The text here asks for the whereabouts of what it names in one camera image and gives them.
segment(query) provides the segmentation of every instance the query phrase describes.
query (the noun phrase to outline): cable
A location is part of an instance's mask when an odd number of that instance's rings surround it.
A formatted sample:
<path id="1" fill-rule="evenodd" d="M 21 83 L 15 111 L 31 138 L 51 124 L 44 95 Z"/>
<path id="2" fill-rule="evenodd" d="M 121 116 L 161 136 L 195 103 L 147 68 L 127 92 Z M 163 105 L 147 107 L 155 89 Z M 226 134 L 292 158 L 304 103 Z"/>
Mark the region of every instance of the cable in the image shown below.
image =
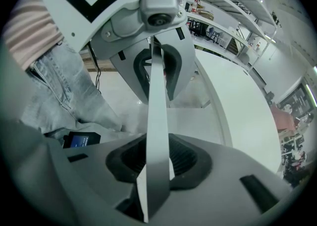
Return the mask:
<path id="1" fill-rule="evenodd" d="M 97 58 L 96 58 L 96 55 L 95 55 L 95 53 L 94 53 L 93 48 L 91 47 L 90 42 L 87 44 L 87 46 L 88 46 L 88 50 L 89 50 L 91 56 L 93 57 L 95 66 L 96 66 L 96 68 L 97 68 L 97 76 L 96 76 L 96 80 L 95 80 L 95 86 L 96 86 L 96 88 L 99 90 L 99 88 L 100 88 L 101 70 L 100 70 L 100 68 L 99 68 L 99 66 L 98 66 Z"/>

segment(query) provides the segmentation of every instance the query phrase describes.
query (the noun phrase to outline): wall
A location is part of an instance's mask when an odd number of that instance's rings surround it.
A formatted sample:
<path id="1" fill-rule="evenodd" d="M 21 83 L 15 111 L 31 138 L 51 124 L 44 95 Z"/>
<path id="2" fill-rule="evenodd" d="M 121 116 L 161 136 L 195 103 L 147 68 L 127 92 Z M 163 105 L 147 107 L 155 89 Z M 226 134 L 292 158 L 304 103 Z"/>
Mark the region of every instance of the wall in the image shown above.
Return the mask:
<path id="1" fill-rule="evenodd" d="M 195 0 L 187 0 L 189 4 L 192 4 L 194 1 Z M 213 19 L 214 22 L 222 25 L 225 28 L 232 27 L 236 29 L 238 27 L 239 22 L 235 18 L 233 18 L 231 15 L 221 10 L 220 8 L 213 6 L 209 3 L 206 3 L 202 0 L 201 0 L 201 5 L 205 7 L 206 11 L 209 11 L 214 15 L 214 19 Z"/>
<path id="2" fill-rule="evenodd" d="M 255 65 L 255 69 L 266 82 L 265 91 L 275 94 L 273 101 L 276 103 L 285 98 L 288 91 L 306 72 L 306 67 L 295 53 L 293 55 L 285 44 L 270 44 Z"/>

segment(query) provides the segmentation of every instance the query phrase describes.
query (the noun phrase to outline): light blue jeans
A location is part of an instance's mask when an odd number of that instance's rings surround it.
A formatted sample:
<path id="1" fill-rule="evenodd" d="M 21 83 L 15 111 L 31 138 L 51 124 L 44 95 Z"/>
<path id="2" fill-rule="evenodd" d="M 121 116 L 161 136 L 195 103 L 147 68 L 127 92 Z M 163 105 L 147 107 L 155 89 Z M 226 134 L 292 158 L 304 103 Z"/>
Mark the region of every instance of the light blue jeans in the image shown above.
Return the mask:
<path id="1" fill-rule="evenodd" d="M 27 70 L 36 92 L 21 121 L 61 143 L 70 131 L 96 132 L 101 142 L 124 138 L 121 121 L 94 86 L 78 53 L 56 45 Z"/>

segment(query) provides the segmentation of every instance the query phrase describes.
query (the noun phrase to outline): jeans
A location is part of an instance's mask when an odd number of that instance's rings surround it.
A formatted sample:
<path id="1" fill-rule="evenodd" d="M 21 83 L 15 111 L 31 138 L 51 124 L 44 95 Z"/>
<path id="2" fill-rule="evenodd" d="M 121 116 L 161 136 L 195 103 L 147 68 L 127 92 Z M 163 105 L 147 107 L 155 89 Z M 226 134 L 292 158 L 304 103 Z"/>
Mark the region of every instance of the jeans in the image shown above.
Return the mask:
<path id="1" fill-rule="evenodd" d="M 36 93 L 21 121 L 61 143 L 69 131 L 96 132 L 101 142 L 124 138 L 121 121 L 94 86 L 78 53 L 56 45 L 27 70 Z"/>

